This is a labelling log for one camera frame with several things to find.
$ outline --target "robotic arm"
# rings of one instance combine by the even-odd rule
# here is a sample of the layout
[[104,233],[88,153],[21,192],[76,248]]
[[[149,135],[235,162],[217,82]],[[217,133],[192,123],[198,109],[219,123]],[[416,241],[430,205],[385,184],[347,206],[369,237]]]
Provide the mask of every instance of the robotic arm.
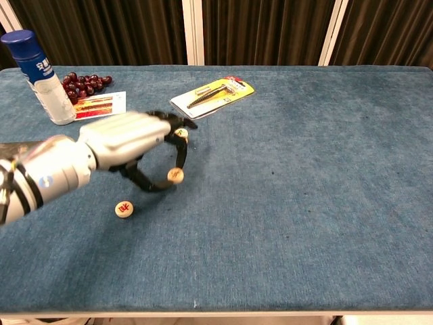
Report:
[[127,112],[81,127],[78,140],[56,135],[18,157],[0,160],[0,225],[90,182],[91,172],[119,171],[146,192],[163,191],[169,180],[152,182],[138,168],[143,155],[168,142],[183,168],[187,141],[175,131],[197,129],[187,118],[163,112]]

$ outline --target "grape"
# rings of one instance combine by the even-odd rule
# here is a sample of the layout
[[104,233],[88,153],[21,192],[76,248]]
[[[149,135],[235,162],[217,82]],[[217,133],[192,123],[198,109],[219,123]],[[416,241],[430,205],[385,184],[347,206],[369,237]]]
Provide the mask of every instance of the grape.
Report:
[[79,82],[75,83],[75,87],[77,87],[80,90],[84,90],[85,88],[84,83],[79,83]]
[[78,92],[78,96],[79,96],[79,98],[86,98],[87,92],[85,90],[80,90]]
[[73,91],[73,90],[68,90],[67,94],[68,94],[69,98],[77,98],[78,97],[78,95],[76,94],[76,91]]
[[69,85],[70,82],[71,82],[71,79],[70,79],[69,76],[64,76],[64,77],[63,77],[63,83],[64,83],[65,85]]
[[72,81],[76,81],[76,73],[75,72],[69,72],[68,76]]
[[92,86],[87,85],[86,86],[86,92],[87,92],[87,95],[93,95],[95,93],[95,90]]
[[109,85],[113,81],[113,78],[111,76],[106,76],[102,78],[102,83],[104,85]]

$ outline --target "can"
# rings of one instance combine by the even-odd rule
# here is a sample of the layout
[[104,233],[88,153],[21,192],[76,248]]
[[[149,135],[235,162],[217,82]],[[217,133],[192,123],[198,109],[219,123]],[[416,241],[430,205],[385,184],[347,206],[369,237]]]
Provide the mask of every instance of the can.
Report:
[[12,58],[20,67],[51,121],[57,125],[71,123],[76,112],[57,74],[31,30],[15,30],[1,37]]

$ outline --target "dark curtain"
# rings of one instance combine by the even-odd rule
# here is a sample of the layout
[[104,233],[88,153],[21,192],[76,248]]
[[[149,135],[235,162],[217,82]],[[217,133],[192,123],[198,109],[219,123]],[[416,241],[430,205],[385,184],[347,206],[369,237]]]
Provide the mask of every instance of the dark curtain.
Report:
[[317,65],[335,0],[203,0],[210,65]]
[[180,0],[9,0],[55,65],[186,64]]
[[349,0],[329,64],[433,68],[433,0]]
[[[5,33],[5,29],[0,24],[0,37],[3,36]],[[3,43],[0,43],[0,70],[16,67],[17,64],[15,63],[14,59],[12,59],[9,50]]]

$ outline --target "cable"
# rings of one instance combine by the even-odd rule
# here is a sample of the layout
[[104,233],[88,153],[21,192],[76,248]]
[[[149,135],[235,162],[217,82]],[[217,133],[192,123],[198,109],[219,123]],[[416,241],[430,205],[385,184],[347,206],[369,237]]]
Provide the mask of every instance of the cable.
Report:
[[343,318],[343,316],[336,316],[330,325],[337,325],[337,324],[339,324],[339,322],[340,322],[340,320],[342,318]]
[[13,191],[15,163],[11,163],[11,169],[6,171],[1,168],[2,182],[0,184],[0,225],[6,223],[7,209],[9,207],[10,195]]

